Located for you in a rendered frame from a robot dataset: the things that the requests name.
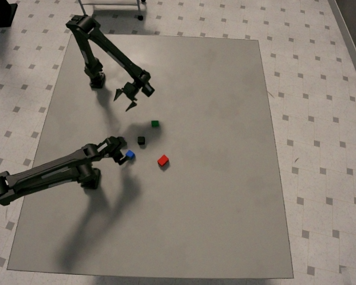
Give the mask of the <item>blue cube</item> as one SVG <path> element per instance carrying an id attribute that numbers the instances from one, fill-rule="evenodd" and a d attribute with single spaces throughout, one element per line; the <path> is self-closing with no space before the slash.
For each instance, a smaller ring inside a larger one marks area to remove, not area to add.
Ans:
<path id="1" fill-rule="evenodd" d="M 135 154 L 131 150 L 129 150 L 125 155 L 131 157 L 131 160 L 135 156 Z"/>

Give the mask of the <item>red rectangular block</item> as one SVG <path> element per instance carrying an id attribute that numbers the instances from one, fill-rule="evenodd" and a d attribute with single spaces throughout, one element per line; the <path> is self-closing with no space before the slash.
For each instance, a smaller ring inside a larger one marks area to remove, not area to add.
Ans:
<path id="1" fill-rule="evenodd" d="M 168 161 L 169 159 L 163 155 L 157 162 L 161 167 L 163 167 Z"/>

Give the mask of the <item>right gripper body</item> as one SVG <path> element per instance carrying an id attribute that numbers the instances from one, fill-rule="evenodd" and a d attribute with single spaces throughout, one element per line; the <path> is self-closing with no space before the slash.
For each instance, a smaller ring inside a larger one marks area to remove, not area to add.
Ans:
<path id="1" fill-rule="evenodd" d="M 115 161 L 115 163 L 118 163 L 119 166 L 121 166 L 125 162 L 125 159 L 123 157 L 124 155 L 121 153 L 118 157 L 113 157 L 113 160 Z M 120 160 L 121 158 L 123 159 Z"/>

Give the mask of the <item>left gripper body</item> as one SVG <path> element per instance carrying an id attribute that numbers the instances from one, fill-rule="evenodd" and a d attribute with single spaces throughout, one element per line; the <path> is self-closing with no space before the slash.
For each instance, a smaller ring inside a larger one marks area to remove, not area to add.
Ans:
<path id="1" fill-rule="evenodd" d="M 121 92 L 123 92 L 123 88 L 121 88 L 121 89 L 119 89 Z M 124 93 L 124 92 L 123 92 Z M 125 93 L 124 93 L 125 94 Z M 134 102 L 134 100 L 135 101 L 137 101 L 137 98 L 136 97 L 133 97 L 133 96 L 131 96 L 130 94 L 126 94 L 126 96 L 127 96 L 127 98 L 129 99 L 129 100 L 131 100 L 135 105 L 137 105 L 137 103 L 135 103 Z"/>

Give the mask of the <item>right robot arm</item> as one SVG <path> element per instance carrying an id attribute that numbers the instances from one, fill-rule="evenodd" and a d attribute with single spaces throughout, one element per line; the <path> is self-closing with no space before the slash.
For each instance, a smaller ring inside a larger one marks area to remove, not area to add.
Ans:
<path id="1" fill-rule="evenodd" d="M 72 154 L 21 173 L 10 175 L 8 171 L 1 172 L 0 204 L 10 205 L 10 202 L 23 196 L 68 182 L 77 181 L 82 188 L 95 189 L 99 169 L 92 167 L 92 162 L 109 158 L 111 152 L 111 157 L 118 157 L 121 154 L 118 149 L 126 145 L 123 137 L 111 136 L 99 145 L 86 144 Z"/>

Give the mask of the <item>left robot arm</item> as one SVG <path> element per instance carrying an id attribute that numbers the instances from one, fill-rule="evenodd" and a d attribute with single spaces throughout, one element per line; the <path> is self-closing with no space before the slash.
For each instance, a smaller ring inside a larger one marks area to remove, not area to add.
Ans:
<path id="1" fill-rule="evenodd" d="M 131 96 L 135 97 L 139 92 L 137 88 L 141 89 L 147 97 L 150 97 L 153 94 L 155 89 L 152 88 L 148 82 L 151 78 L 150 73 L 142 69 L 140 66 L 137 66 L 121 50 L 119 50 L 100 31 L 99 28 L 101 27 L 101 24 L 99 24 L 92 16 L 74 15 L 65 25 L 72 31 L 82 53 L 85 61 L 84 72 L 92 80 L 90 80 L 89 83 L 90 87 L 101 87 L 104 73 L 102 72 L 103 65 L 98 58 L 94 57 L 88 40 L 93 41 L 102 48 L 112 59 L 126 70 L 131 78 L 134 79 L 134 86 L 129 82 L 124 85 L 123 92 L 125 94 L 130 93 Z M 94 29 L 92 30 L 93 27 Z M 90 34 L 88 34 L 89 32 Z"/>

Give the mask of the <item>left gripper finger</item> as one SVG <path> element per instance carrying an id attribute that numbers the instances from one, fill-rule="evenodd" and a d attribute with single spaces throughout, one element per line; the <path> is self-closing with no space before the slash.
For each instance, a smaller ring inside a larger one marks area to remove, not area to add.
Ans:
<path id="1" fill-rule="evenodd" d="M 137 104 L 134 104 L 133 102 L 129 105 L 129 107 L 126 109 L 126 112 L 129 110 L 129 109 L 131 109 L 131 108 L 133 108 L 133 107 L 135 107 L 135 106 L 137 106 Z"/>
<path id="2" fill-rule="evenodd" d="M 115 94 L 115 98 L 113 101 L 115 101 L 123 92 L 121 92 L 119 89 L 116 89 L 116 94 Z M 117 95 L 118 94 L 118 95 Z"/>

